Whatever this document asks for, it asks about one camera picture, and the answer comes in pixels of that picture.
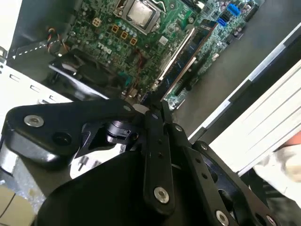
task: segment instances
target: motherboard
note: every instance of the motherboard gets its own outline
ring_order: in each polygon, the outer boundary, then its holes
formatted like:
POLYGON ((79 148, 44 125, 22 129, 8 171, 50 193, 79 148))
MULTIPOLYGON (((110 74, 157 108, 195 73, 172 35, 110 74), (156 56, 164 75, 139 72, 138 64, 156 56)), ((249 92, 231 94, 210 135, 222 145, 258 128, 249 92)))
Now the motherboard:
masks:
POLYGON ((67 41, 123 77, 124 98, 140 102, 183 58, 179 50, 199 36, 198 29, 207 29, 163 96, 175 109, 228 46, 229 36, 241 36, 255 7, 253 0, 83 0, 67 41))

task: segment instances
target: cpu socket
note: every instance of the cpu socket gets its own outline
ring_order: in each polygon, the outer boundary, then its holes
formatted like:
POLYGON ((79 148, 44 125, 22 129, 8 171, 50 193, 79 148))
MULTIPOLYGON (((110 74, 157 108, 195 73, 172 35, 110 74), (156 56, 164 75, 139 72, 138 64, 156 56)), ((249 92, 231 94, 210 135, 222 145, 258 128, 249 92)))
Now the cpu socket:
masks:
POLYGON ((161 12, 150 0, 120 0, 114 14, 147 35, 160 27, 161 12))

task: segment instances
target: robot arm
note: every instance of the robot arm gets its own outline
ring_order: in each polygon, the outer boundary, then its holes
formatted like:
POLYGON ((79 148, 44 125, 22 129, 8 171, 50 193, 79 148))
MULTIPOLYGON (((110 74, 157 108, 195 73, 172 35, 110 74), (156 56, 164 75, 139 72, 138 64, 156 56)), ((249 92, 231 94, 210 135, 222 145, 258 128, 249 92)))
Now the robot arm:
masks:
POLYGON ((36 226, 280 225, 207 144, 189 143, 166 102, 17 107, 6 116, 1 152, 59 175, 75 157, 115 144, 125 152, 58 187, 36 226))

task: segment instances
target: silver screw head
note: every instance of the silver screw head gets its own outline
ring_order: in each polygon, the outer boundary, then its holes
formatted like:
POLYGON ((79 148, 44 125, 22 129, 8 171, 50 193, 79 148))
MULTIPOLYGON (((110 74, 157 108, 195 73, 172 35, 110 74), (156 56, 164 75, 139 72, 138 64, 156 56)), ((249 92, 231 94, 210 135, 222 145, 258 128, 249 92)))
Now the silver screw head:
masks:
POLYGON ((154 195, 160 203, 166 204, 169 201, 169 195, 162 187, 156 187, 154 190, 154 195))
POLYGON ((221 212, 220 210, 218 210, 216 213, 216 218, 217 220, 223 225, 223 226, 228 226, 229 225, 229 220, 227 218, 227 216, 221 212))
POLYGON ((207 146, 205 144, 201 144, 201 147, 204 149, 204 150, 207 150, 207 146))
POLYGON ((131 111, 131 108, 129 106, 124 105, 123 108, 126 109, 129 112, 131 111))
POLYGON ((176 125, 175 128, 177 129, 177 131, 180 131, 180 132, 182 131, 182 128, 178 125, 176 125))
POLYGON ((32 127, 41 127, 42 125, 44 125, 44 120, 42 119, 42 117, 37 116, 37 115, 27 115, 24 118, 24 123, 28 126, 32 126, 32 127))
POLYGON ((269 215, 267 215, 267 219, 269 220, 269 222, 273 225, 273 226, 277 226, 276 222, 274 221, 273 218, 271 218, 269 215))

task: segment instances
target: blue sata port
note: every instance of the blue sata port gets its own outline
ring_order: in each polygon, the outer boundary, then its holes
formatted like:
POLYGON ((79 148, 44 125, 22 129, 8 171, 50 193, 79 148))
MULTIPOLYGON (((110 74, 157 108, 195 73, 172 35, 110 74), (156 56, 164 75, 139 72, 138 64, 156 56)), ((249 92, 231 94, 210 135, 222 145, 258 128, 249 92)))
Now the blue sata port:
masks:
POLYGON ((223 27, 227 26, 227 22, 224 21, 222 18, 218 18, 217 22, 223 27))
POLYGON ((227 10, 234 16, 239 16, 240 14, 239 8, 237 8, 237 6, 234 4, 229 4, 227 10))

